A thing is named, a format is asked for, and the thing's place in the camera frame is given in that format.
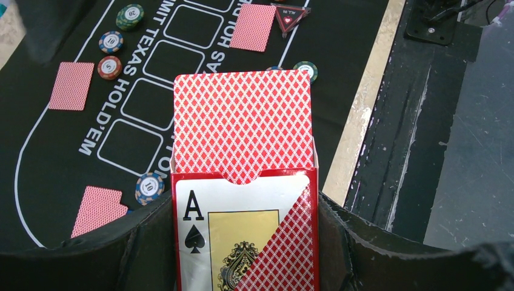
spade symbol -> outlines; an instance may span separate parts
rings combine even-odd
[[[201,249],[205,246],[205,239],[195,225],[191,227],[191,230],[189,230],[189,233],[185,237],[185,246],[188,249],[193,248],[191,253],[200,253],[198,248]]]

black felt table layout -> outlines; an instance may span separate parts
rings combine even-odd
[[[249,2],[140,0],[144,21],[122,32],[116,54],[124,72],[106,81],[95,66],[82,112],[47,109],[59,63],[97,64],[105,56],[98,39],[117,30],[117,12],[132,1],[97,1],[45,67],[29,60],[22,42],[0,71],[0,250],[56,247],[69,238],[86,186],[121,190],[130,209],[140,207],[134,197],[140,174],[158,172],[169,187],[173,80],[180,74],[316,64],[312,114],[321,188],[387,1],[307,0],[312,12],[294,35],[283,39],[275,21],[264,53],[228,48],[234,12]]]

card box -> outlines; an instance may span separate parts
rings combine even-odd
[[[178,290],[319,290],[310,114],[305,72],[177,77]]]

poker chip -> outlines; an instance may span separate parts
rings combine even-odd
[[[266,69],[267,71],[272,71],[272,70],[284,70],[282,69],[282,67],[279,67],[277,65],[274,65],[273,67],[269,67]]]
[[[123,46],[123,36],[119,32],[106,32],[98,41],[98,46],[104,53],[115,53]]]
[[[106,80],[114,80],[123,68],[121,61],[115,56],[106,56],[98,63],[98,73]]]
[[[164,182],[156,173],[142,175],[136,185],[136,200],[141,205],[147,205],[154,201],[164,191]]]
[[[311,62],[303,61],[297,63],[294,67],[294,70],[307,71],[309,73],[310,83],[314,83],[318,78],[318,67]]]
[[[130,4],[118,12],[116,26],[121,30],[131,30],[138,25],[143,17],[143,7],[139,4]]]

white printed line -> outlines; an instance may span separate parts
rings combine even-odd
[[[168,34],[166,33],[166,32],[168,31],[168,27],[170,27],[170,24],[172,23],[173,18],[174,18],[174,17],[175,17],[175,15],[177,14],[177,12],[178,12],[178,10],[179,10],[179,8],[180,8],[180,7],[189,8],[189,9],[193,9],[193,10],[196,10],[196,11],[200,11],[200,12],[203,12],[203,13],[205,13],[205,14],[213,15],[213,16],[216,16],[216,17],[218,17],[219,19],[221,19],[221,21],[219,22],[219,25],[218,25],[218,29],[216,30],[216,33],[214,33],[214,35],[212,36],[212,40],[210,41],[210,43],[209,43],[209,45],[208,45],[208,46],[203,47],[203,46],[201,46],[201,45],[199,45],[199,44],[194,44],[194,43],[192,43],[192,42],[188,42],[188,41],[185,41],[185,40],[180,39],[180,38],[175,38],[175,37],[170,36],[170,35],[168,35]],[[183,42],[183,43],[185,43],[185,44],[192,45],[192,46],[197,47],[197,48],[200,48],[200,49],[209,49],[209,48],[212,46],[212,44],[214,43],[214,41],[216,40],[216,36],[218,35],[218,32],[220,31],[221,26],[223,25],[223,22],[225,22],[225,18],[223,18],[223,16],[221,16],[221,15],[217,15],[217,14],[214,14],[214,13],[209,12],[209,11],[204,11],[204,10],[198,9],[198,8],[196,8],[196,7],[193,7],[193,6],[189,6],[189,5],[182,4],[182,5],[177,6],[177,8],[175,8],[175,11],[173,12],[172,17],[171,17],[171,18],[170,18],[170,20],[168,21],[168,24],[166,24],[166,27],[165,27],[165,28],[164,28],[164,30],[162,31],[162,34],[163,34],[165,37],[169,38],[169,39],[173,39],[173,40],[175,40],[175,41]]]
[[[93,37],[93,34],[95,34],[95,31],[98,29],[98,27],[100,26],[100,23],[104,20],[105,18],[105,15],[107,14],[107,12],[109,11],[109,9],[111,8],[112,4],[114,3],[115,0],[111,0],[111,3],[109,3],[109,6],[107,6],[107,9],[105,10],[104,14],[102,15],[102,17],[100,18],[100,20],[98,21],[98,23],[96,24],[96,26],[93,28],[93,31],[91,31],[91,34],[89,34],[89,37],[85,40],[85,43],[84,45],[82,46],[82,49],[80,50],[80,52],[78,53],[77,57],[75,58],[74,62],[77,62],[77,60],[80,58],[80,56],[82,55],[82,53],[84,52],[84,49],[86,47],[86,45],[88,44],[88,42],[91,40],[91,38]],[[21,164],[21,158],[23,156],[23,152],[25,151],[25,148],[27,147],[27,144],[28,144],[28,141],[29,139],[32,137],[32,134],[34,134],[34,131],[36,130],[36,127],[39,125],[39,123],[41,122],[41,120],[43,119],[43,116],[45,115],[45,113],[47,113],[47,110],[48,110],[48,104],[47,106],[45,107],[45,109],[43,110],[43,112],[41,113],[41,116],[39,116],[38,120],[36,121],[36,124],[34,124],[34,126],[32,127],[32,129],[30,130],[30,132],[28,133],[28,137],[27,139],[25,140],[25,143],[23,143],[23,146],[21,147],[21,150],[19,151],[19,156],[18,156],[18,163],[16,165],[16,172],[15,172],[15,201],[16,201],[16,210],[18,211],[18,216],[19,216],[19,220],[21,221],[21,224],[23,225],[23,228],[25,229],[25,231],[27,232],[28,236],[32,239],[32,241],[38,245],[38,247],[45,247],[43,246],[43,244],[34,236],[34,234],[32,233],[32,231],[30,231],[27,223],[25,222],[25,218],[23,217],[23,214],[21,213],[21,207],[19,205],[19,198],[18,198],[18,176],[19,176],[19,165]]]
[[[142,130],[142,131],[144,131],[144,132],[147,132],[147,133],[149,133],[149,134],[151,134],[151,135],[155,135],[155,136],[157,136],[158,138],[160,138],[160,139],[161,139],[161,142],[159,143],[159,146],[157,146],[157,148],[156,148],[156,150],[155,150],[155,154],[153,155],[153,158],[152,158],[152,160],[150,161],[150,164],[148,165],[148,168],[146,169],[146,171],[144,171],[144,172],[142,172],[142,173],[138,173],[138,172],[136,172],[135,170],[131,170],[131,169],[129,169],[129,168],[126,168],[126,167],[124,167],[124,166],[122,166],[122,165],[120,165],[120,164],[117,164],[117,163],[115,163],[115,162],[113,162],[113,161],[111,161],[111,160],[109,160],[109,159],[107,159],[107,158],[104,158],[104,157],[102,157],[102,156],[100,155],[100,152],[101,152],[101,150],[104,148],[104,144],[105,144],[105,142],[107,141],[108,136],[111,134],[111,131],[113,130],[114,125],[115,125],[117,122],[121,122],[121,123],[127,124],[127,125],[132,126],[132,127],[136,128],[136,129],[139,129],[139,130]],[[153,131],[151,131],[151,130],[149,130],[149,129],[146,129],[146,128],[142,127],[142,126],[139,126],[139,125],[137,125],[137,124],[135,124],[135,123],[132,123],[132,122],[130,122],[130,121],[123,120],[123,119],[119,118],[119,119],[117,119],[117,120],[115,120],[115,121],[113,122],[113,124],[112,124],[112,125],[111,125],[111,127],[109,128],[109,131],[105,134],[105,137],[104,137],[104,140],[103,140],[102,144],[98,147],[98,150],[96,151],[96,157],[97,157],[99,160],[106,162],[107,164],[111,164],[111,165],[115,166],[116,168],[119,168],[119,169],[121,169],[121,170],[123,170],[123,171],[126,171],[126,172],[131,173],[132,175],[135,175],[135,176],[137,176],[137,177],[141,177],[143,174],[148,173],[148,172],[150,171],[150,168],[152,167],[152,164],[153,164],[153,162],[155,161],[155,158],[157,158],[157,154],[159,153],[159,150],[161,149],[161,147],[162,147],[162,143],[163,143],[163,142],[164,142],[164,138],[163,138],[163,137],[162,137],[162,135],[160,135],[159,133],[153,132]]]
[[[213,8],[213,7],[209,7],[207,5],[202,5],[200,3],[193,2],[191,0],[184,0],[184,2],[189,3],[189,4],[194,4],[194,5],[203,7],[203,8],[211,9],[211,10],[214,10],[216,12],[221,12],[221,13],[229,12],[229,10],[232,8],[232,4],[234,4],[234,0],[232,0],[232,2],[230,3],[229,7],[226,10],[220,10],[220,9],[216,9],[216,8]]]

